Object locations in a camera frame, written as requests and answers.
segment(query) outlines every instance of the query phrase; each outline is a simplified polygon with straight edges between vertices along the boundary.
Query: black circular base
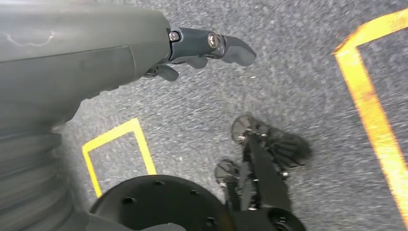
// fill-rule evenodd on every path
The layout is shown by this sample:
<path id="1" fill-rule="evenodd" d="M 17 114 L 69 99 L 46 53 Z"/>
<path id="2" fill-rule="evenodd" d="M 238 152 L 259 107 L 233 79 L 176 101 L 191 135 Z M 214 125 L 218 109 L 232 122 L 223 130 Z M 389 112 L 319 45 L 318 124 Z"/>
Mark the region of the black circular base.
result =
<path id="1" fill-rule="evenodd" d="M 166 223 L 188 231 L 235 230 L 223 204 L 208 190 L 166 175 L 126 180 L 99 198 L 90 212 L 133 230 Z"/>

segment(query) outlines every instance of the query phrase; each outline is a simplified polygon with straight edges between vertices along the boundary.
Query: bolt hole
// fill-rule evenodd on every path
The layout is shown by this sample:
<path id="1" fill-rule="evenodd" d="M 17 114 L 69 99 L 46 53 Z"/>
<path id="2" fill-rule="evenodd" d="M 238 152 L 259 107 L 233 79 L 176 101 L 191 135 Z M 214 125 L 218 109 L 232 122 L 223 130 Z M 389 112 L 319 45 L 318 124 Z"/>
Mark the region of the bolt hole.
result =
<path id="1" fill-rule="evenodd" d="M 129 204 L 134 204 L 136 203 L 136 199 L 132 197 L 125 197 L 122 199 L 122 204 L 124 205 L 129 205 Z"/>
<path id="2" fill-rule="evenodd" d="M 207 222 L 205 223 L 208 227 L 215 227 L 217 222 L 214 218 L 207 218 Z"/>
<path id="3" fill-rule="evenodd" d="M 160 186 L 160 185 L 164 185 L 164 184 L 165 183 L 163 181 L 159 181 L 159 180 L 154 182 L 154 185 L 156 185 L 156 186 Z"/>
<path id="4" fill-rule="evenodd" d="M 191 190 L 190 191 L 190 195 L 193 195 L 193 196 L 197 196 L 199 193 L 197 192 L 197 190 Z"/>

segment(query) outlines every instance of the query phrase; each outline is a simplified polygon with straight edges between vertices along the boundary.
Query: metal bolt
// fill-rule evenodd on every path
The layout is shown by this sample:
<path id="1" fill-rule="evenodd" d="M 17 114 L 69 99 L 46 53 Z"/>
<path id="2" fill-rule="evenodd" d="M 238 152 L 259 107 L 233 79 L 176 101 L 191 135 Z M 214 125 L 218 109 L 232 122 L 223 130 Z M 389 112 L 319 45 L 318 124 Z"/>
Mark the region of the metal bolt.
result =
<path id="1" fill-rule="evenodd" d="M 172 42 L 176 42 L 180 39 L 180 35 L 176 31 L 170 32 L 170 34 L 168 34 L 168 37 Z"/>
<path id="2" fill-rule="evenodd" d="M 209 33 L 208 34 L 208 45 L 210 45 L 211 48 L 217 48 L 218 47 L 218 39 L 217 35 L 214 33 Z"/>
<path id="3" fill-rule="evenodd" d="M 244 135 L 238 136 L 238 142 L 244 142 L 246 140 L 246 137 Z"/>
<path id="4" fill-rule="evenodd" d="M 283 176 L 284 178 L 288 178 L 288 177 L 289 177 L 289 173 L 288 173 L 288 172 L 282 172 L 282 176 Z"/>

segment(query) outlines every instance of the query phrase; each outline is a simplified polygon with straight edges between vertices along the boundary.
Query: gray carpet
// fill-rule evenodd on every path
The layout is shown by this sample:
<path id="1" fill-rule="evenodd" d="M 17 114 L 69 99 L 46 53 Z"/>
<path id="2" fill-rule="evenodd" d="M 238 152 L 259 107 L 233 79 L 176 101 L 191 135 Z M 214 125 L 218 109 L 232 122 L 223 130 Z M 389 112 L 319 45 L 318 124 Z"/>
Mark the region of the gray carpet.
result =
<path id="1" fill-rule="evenodd" d="M 247 41 L 251 67 L 211 61 L 176 66 L 177 82 L 141 79 L 83 102 L 64 127 L 64 148 L 82 200 L 95 193 L 81 146 L 138 118 L 157 173 L 195 181 L 217 196 L 213 169 L 237 158 L 230 125 L 252 112 L 301 135 L 313 158 L 289 179 L 293 209 L 311 231 L 403 231 L 403 221 L 354 108 L 333 50 L 359 25 L 408 7 L 404 0 L 137 0 L 174 26 L 211 29 Z M 408 30 L 360 46 L 404 153 L 408 153 Z M 128 134 L 90 154 L 103 191 L 147 174 Z"/>

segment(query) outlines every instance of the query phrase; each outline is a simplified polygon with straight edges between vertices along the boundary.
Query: black robotic leg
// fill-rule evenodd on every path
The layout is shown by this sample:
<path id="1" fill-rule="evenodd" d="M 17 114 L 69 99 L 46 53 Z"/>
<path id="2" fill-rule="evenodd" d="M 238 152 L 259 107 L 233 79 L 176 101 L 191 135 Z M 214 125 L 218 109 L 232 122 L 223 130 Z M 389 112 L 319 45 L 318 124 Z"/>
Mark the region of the black robotic leg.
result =
<path id="1" fill-rule="evenodd" d="M 289 168 L 309 158 L 308 144 L 249 115 L 231 132 L 243 152 L 240 165 L 224 159 L 215 169 L 225 204 L 194 182 L 154 175 L 113 187 L 91 213 L 133 230 L 173 223 L 188 231 L 306 231 L 292 214 L 284 181 Z"/>
<path id="2" fill-rule="evenodd" d="M 304 165 L 310 157 L 308 144 L 250 115 L 236 119 L 231 133 L 243 146 L 242 162 L 220 161 L 215 177 L 237 230 L 305 231 L 292 214 L 284 181 L 287 170 Z"/>

